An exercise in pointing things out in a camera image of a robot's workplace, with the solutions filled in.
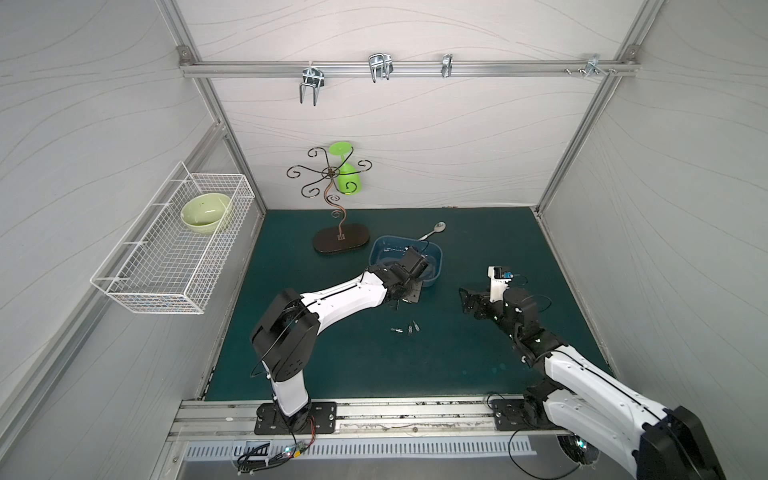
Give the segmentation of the metal double hook middle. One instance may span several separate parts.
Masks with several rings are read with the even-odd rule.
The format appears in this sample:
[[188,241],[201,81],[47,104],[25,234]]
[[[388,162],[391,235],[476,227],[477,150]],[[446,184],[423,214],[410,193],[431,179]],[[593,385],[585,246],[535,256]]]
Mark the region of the metal double hook middle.
[[378,80],[389,80],[394,71],[393,59],[386,53],[370,55],[368,65],[373,83],[376,83]]

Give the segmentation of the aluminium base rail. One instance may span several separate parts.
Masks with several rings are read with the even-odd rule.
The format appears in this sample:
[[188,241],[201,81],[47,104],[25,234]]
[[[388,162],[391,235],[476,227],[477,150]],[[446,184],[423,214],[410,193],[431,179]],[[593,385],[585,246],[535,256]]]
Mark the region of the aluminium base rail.
[[[336,399],[335,431],[329,439],[498,436],[504,417],[494,400],[517,400],[512,394],[402,398]],[[184,401],[167,440],[255,440],[257,410],[263,400]]]

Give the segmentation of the metal spoon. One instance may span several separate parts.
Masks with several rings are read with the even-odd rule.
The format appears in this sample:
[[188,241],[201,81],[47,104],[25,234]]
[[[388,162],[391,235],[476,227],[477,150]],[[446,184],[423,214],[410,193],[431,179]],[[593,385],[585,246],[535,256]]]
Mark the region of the metal spoon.
[[429,239],[431,236],[433,236],[435,234],[444,232],[445,229],[446,229],[446,223],[440,221],[440,222],[438,222],[437,224],[434,225],[434,227],[432,228],[431,231],[429,231],[428,233],[422,235],[419,238],[419,241],[425,241],[425,240]]

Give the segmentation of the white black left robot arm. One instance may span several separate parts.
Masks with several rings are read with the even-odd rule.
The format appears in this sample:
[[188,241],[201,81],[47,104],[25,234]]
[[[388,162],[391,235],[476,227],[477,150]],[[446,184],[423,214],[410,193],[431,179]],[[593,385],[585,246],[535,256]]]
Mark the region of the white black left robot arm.
[[301,427],[310,415],[303,370],[319,335],[360,311],[404,300],[427,267],[427,257],[409,247],[399,260],[369,266],[347,282],[303,294],[288,288],[273,299],[250,342],[270,381],[273,405],[288,426]]

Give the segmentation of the aluminium cross rail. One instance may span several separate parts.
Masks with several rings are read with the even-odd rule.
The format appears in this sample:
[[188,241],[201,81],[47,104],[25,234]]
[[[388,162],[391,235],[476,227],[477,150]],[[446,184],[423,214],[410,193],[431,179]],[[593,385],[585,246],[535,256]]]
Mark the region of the aluminium cross rail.
[[[580,77],[569,76],[565,68],[576,70],[588,59],[535,60],[535,61],[479,61],[453,59],[450,78],[519,78],[519,77]],[[207,79],[293,79],[301,78],[302,70],[309,64],[320,68],[325,78],[366,78],[371,79],[367,61],[237,61],[237,62],[199,62],[182,65],[180,70],[186,78]],[[600,60],[604,68],[617,71],[614,76],[634,76],[641,65],[635,62]],[[395,78],[442,78],[441,59],[427,61],[393,60],[394,71],[390,79]]]

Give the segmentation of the green plastic goblet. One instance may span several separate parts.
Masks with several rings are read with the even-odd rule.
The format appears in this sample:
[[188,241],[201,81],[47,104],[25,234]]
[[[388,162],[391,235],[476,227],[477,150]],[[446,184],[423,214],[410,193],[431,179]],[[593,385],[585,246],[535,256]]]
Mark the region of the green plastic goblet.
[[350,160],[353,152],[354,147],[346,141],[333,143],[329,147],[329,153],[341,160],[336,168],[336,187],[344,195],[355,195],[360,191],[360,176]]

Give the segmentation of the metal hook right end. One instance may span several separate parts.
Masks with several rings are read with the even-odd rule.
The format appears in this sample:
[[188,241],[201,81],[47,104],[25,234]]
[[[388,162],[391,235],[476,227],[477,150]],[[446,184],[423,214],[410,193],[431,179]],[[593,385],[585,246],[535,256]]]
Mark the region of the metal hook right end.
[[576,70],[565,68],[564,72],[569,76],[579,75],[584,79],[591,77],[608,78],[617,74],[615,69],[601,66],[599,54],[593,54],[582,67]]

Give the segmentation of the light green ceramic bowl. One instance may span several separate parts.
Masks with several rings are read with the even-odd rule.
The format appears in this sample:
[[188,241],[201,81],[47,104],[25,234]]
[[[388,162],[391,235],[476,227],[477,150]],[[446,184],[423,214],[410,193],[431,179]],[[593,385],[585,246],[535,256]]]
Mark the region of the light green ceramic bowl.
[[182,223],[192,232],[211,235],[225,231],[232,219],[231,198],[222,193],[205,193],[188,201],[180,211]]

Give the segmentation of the small metal hook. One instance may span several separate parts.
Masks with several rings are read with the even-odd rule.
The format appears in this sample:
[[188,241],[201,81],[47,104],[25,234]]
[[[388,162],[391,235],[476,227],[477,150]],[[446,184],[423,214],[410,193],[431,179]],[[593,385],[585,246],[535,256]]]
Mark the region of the small metal hook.
[[441,77],[450,78],[453,68],[453,55],[444,54],[441,60]]

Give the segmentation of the dark metal scroll cup stand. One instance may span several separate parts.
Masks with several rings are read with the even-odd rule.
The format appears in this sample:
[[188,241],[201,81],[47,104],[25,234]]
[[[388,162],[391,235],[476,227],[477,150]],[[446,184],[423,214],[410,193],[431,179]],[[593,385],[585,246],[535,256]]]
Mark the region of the dark metal scroll cup stand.
[[[336,168],[340,165],[341,160],[329,153],[329,147],[313,147],[307,152],[309,158],[322,155],[325,161],[323,168],[315,169],[296,164],[290,166],[286,171],[286,176],[289,179],[298,179],[304,172],[317,174],[319,176],[317,180],[310,181],[301,188],[301,195],[307,199],[321,197],[332,209],[331,216],[338,221],[335,227],[321,229],[314,235],[312,247],[321,255],[357,250],[366,246],[370,241],[370,232],[366,226],[347,222],[348,211],[340,204],[344,194],[340,193],[336,187]],[[373,163],[367,159],[359,160],[357,163],[351,161],[351,163],[358,170],[359,176],[368,172],[373,166]]]

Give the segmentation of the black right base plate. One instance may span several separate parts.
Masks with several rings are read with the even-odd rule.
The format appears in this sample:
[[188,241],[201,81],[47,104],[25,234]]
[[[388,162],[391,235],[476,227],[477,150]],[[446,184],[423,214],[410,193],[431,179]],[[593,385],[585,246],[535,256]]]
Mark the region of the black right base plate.
[[492,411],[496,431],[539,429],[534,407],[523,398],[494,397],[488,400],[487,404]]

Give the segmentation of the blue plastic storage box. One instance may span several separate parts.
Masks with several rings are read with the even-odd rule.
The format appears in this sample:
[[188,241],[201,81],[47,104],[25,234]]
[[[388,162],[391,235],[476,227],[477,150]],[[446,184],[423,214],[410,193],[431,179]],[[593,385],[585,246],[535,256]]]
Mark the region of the blue plastic storage box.
[[373,242],[368,263],[370,266],[376,264],[391,265],[400,260],[405,251],[411,247],[427,258],[428,266],[422,272],[420,279],[423,281],[424,288],[431,287],[436,283],[442,271],[443,250],[429,239],[417,240],[394,235],[380,236]]

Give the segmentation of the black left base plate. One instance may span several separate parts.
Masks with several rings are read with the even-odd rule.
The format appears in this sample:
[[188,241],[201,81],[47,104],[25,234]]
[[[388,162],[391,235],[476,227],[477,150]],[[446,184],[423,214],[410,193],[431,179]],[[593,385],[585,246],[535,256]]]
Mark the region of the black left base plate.
[[296,414],[287,416],[274,402],[263,403],[256,410],[254,434],[332,434],[336,431],[337,410],[336,402],[311,401]]

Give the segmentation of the metal double hook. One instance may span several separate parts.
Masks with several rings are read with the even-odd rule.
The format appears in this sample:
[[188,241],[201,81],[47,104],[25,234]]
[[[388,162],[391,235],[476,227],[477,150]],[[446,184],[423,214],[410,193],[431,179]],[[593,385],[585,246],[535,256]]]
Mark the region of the metal double hook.
[[313,64],[309,64],[302,70],[299,85],[299,102],[303,104],[308,95],[311,96],[312,105],[318,104],[321,89],[325,86],[325,73]]
[[394,71],[393,59],[386,53],[370,55],[368,65],[373,83],[376,83],[378,80],[389,80]]

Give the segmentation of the metal double hook left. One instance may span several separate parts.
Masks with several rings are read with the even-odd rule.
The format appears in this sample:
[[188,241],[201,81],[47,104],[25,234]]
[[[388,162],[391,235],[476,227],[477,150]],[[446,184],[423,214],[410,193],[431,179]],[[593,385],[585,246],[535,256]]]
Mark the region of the metal double hook left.
[[321,89],[325,86],[325,73],[313,64],[309,64],[302,70],[299,85],[299,102],[303,104],[308,95],[311,96],[312,105],[318,104]]

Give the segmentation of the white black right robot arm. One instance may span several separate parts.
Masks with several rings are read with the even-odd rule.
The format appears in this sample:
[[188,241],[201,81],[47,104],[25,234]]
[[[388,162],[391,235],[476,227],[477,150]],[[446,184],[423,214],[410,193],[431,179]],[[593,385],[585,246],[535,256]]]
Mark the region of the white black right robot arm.
[[526,366],[544,375],[527,395],[528,421],[570,431],[635,479],[722,479],[724,469],[702,421],[624,385],[544,328],[538,305],[522,288],[502,293],[460,289],[462,309],[492,321]]

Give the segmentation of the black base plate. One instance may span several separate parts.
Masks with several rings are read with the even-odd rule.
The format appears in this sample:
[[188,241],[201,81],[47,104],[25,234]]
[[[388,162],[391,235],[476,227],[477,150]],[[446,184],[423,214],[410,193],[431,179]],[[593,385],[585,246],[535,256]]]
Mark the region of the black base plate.
[[488,400],[487,404],[492,411],[496,431],[539,429],[534,407],[523,398],[494,397]]
[[296,414],[287,416],[274,402],[263,403],[256,410],[254,434],[332,434],[336,431],[337,410],[336,402],[311,401]]

